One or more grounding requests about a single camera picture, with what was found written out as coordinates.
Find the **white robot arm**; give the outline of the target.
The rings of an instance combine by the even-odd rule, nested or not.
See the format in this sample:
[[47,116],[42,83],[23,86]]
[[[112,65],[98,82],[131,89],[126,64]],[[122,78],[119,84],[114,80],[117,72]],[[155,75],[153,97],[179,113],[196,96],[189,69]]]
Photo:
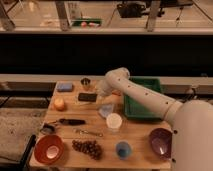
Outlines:
[[97,92],[105,97],[119,90],[171,126],[171,171],[213,171],[213,105],[202,100],[182,103],[129,78],[127,68],[108,71],[97,84]]

